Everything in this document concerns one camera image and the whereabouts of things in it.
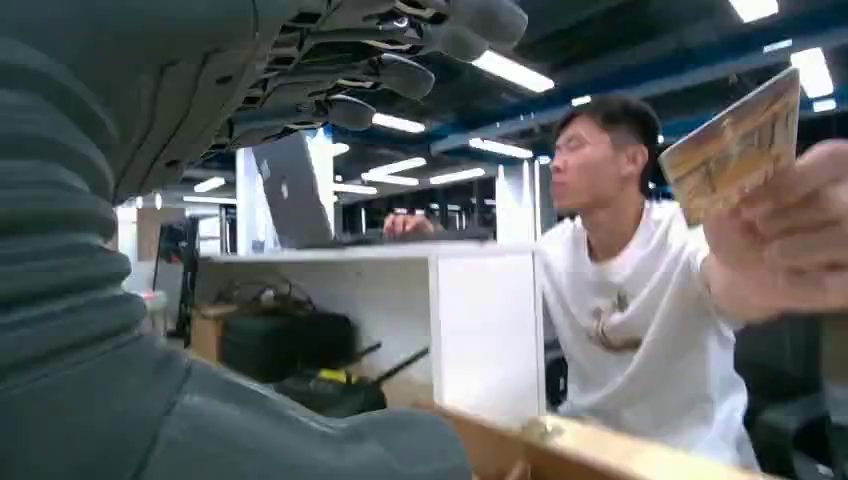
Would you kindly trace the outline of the person's left hand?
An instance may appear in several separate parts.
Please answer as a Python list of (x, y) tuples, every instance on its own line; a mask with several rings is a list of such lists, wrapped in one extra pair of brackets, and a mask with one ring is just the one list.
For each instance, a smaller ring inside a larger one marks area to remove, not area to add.
[(813, 145), (703, 229), (706, 287), (726, 318), (846, 309), (846, 140)]

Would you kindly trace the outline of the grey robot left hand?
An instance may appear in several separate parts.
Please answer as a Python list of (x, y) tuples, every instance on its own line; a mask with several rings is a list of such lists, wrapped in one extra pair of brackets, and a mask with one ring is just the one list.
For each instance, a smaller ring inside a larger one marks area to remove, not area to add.
[(177, 179), (255, 82), (285, 1), (1, 5), (5, 479), (476, 479), (421, 409), (319, 416), (145, 333), (114, 208)]

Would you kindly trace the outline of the person's right hand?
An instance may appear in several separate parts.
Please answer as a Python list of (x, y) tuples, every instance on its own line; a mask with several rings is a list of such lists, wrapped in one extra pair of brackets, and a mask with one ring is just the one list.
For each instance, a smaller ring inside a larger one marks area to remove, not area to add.
[(384, 219), (383, 236), (393, 241), (419, 241), (444, 233), (426, 215), (391, 213)]

